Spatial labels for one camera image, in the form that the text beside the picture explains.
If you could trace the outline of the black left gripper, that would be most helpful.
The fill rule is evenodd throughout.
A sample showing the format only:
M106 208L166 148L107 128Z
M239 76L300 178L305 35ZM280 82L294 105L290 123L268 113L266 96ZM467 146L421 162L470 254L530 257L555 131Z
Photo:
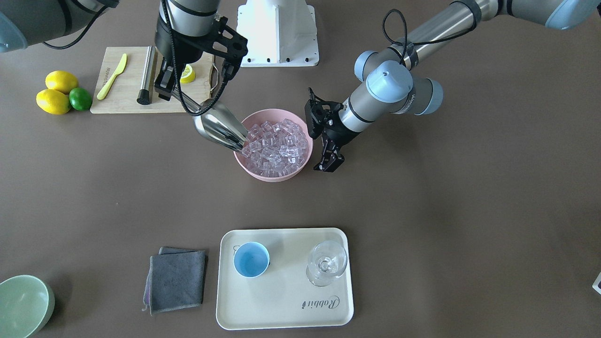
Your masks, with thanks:
M314 171L334 172L344 163L340 148L350 143L359 132L350 130L343 124L339 113L344 111L340 102L323 100L316 96L312 88L305 104L305 117L309 136L312 139L322 136L322 154Z

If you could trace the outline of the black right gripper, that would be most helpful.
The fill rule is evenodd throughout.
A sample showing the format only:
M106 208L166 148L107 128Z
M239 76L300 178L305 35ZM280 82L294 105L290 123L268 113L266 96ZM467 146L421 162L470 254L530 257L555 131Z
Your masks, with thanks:
M248 53L248 40L227 25L226 17L214 21L209 26L208 35L202 37L180 34L159 17L155 43L163 55L163 61L154 82L154 89L159 98L167 101L171 99L175 90L176 76L182 75L185 66L197 62L204 52L224 59L224 83L235 77Z

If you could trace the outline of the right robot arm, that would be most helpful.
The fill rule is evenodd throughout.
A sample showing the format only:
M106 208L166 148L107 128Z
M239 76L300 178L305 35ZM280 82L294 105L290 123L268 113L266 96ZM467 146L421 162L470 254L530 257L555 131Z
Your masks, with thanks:
M223 58L223 80L238 72L248 40L227 25L218 0L163 0L155 45L163 56L154 88L162 99L178 96L177 81L187 64L209 53ZM68 36L95 21L117 0L3 0L1 51L9 52Z

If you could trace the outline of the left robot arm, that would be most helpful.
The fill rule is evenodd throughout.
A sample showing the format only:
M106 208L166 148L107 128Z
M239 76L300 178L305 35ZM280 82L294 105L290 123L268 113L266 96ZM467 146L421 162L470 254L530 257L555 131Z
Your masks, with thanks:
M342 101L309 89L304 111L309 136L322 150L313 170L332 173L345 161L341 149L385 114L424 116L442 105L440 83L419 71L436 52L499 16L565 31L600 15L598 0L453 0L410 31L404 14L390 9L381 23L382 51L364 51L354 62L359 85Z

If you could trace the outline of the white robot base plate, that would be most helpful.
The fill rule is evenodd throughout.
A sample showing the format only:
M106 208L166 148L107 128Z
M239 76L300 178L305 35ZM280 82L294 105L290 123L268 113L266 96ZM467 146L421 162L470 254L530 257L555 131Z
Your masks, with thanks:
M242 67L312 67L320 61L315 9L304 0L248 0L236 28L247 38Z

